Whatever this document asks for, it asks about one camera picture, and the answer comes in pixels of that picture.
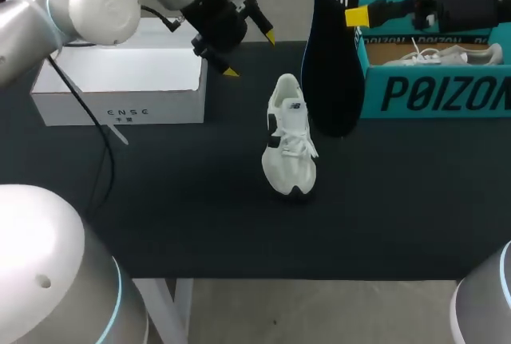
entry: white shoe box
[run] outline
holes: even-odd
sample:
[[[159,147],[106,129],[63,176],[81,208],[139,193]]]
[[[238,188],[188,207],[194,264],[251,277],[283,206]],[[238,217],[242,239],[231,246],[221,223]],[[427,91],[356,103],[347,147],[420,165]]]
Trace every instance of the white shoe box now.
[[[202,123],[207,62],[193,53],[196,34],[187,22],[170,33],[158,18],[142,18],[125,43],[65,47],[56,62],[103,125]],[[31,97],[48,126],[93,124],[48,61]]]

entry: cardboard box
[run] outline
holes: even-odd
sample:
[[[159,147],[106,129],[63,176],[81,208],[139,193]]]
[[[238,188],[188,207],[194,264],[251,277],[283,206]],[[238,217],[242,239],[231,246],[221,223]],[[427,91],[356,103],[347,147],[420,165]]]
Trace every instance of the cardboard box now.
[[[361,0],[361,4],[372,1]],[[358,57],[366,76],[363,118],[511,117],[511,24],[439,34],[438,28],[415,30],[407,17],[375,29],[362,28],[357,35]],[[486,49],[499,43],[504,65],[382,66],[414,51],[412,38],[420,50],[452,45]]]
[[[207,62],[193,53],[195,35],[187,22],[171,34],[158,18],[142,18],[127,42],[65,47],[56,62],[103,125],[202,123]],[[93,124],[47,61],[31,96],[48,126]]]

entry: table leg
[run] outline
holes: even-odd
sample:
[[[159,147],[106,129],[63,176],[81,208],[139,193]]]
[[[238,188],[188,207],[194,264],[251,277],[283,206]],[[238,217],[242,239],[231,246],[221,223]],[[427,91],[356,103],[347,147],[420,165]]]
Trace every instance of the table leg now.
[[[178,279],[174,303],[184,326],[184,334],[188,337],[190,327],[190,314],[192,313],[193,279]]]
[[[188,330],[185,330],[181,314],[172,300],[165,279],[134,279],[133,281],[144,299],[145,308],[161,341],[164,344],[188,344]]]

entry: black cable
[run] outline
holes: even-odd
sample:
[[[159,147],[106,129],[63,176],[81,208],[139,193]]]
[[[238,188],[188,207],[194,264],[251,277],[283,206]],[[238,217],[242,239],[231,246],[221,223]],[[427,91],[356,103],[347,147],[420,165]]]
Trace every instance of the black cable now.
[[[147,11],[151,14],[156,15],[164,23],[164,25],[167,26],[167,29],[169,29],[171,32],[176,31],[176,29],[180,25],[179,22],[174,22],[174,23],[170,22],[162,13],[154,10],[153,8],[151,8],[149,6],[142,5],[141,9],[144,11]]]
[[[64,45],[65,47],[90,47],[90,46],[96,46],[95,43],[90,42],[82,42],[82,43],[68,43],[67,45]]]
[[[100,123],[97,121],[94,114],[90,111],[89,106],[87,106],[85,104],[85,102],[81,99],[80,95],[78,95],[77,91],[74,89],[71,82],[69,82],[69,79],[67,79],[67,76],[62,72],[61,68],[58,67],[57,63],[55,63],[55,61],[53,60],[52,57],[47,57],[47,59],[48,59],[48,62],[52,65],[52,67],[57,72],[58,76],[64,81],[64,83],[68,87],[69,91],[76,98],[76,100],[78,101],[80,106],[85,110],[87,115],[89,115],[90,119],[93,121],[97,130],[101,134],[101,138],[103,138],[103,141],[105,142],[105,147],[106,147],[106,150],[108,151],[109,159],[110,159],[110,181],[109,181],[109,186],[108,186],[105,194],[103,195],[103,199],[97,206],[99,208],[103,204],[105,204],[106,201],[108,200],[108,198],[110,197],[110,193],[112,192],[112,189],[113,189],[113,183],[115,181],[115,158],[113,156],[112,145],[110,144],[110,140],[109,140],[108,136],[106,135],[105,130],[103,130],[103,128],[101,127]]]

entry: black insole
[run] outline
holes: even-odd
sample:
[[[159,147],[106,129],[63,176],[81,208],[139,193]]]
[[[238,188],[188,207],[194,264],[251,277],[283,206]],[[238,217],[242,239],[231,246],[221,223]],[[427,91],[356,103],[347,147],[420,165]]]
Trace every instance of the black insole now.
[[[312,121],[328,136],[347,135],[362,111],[365,81],[344,14],[356,6],[358,0],[315,0],[302,87]]]

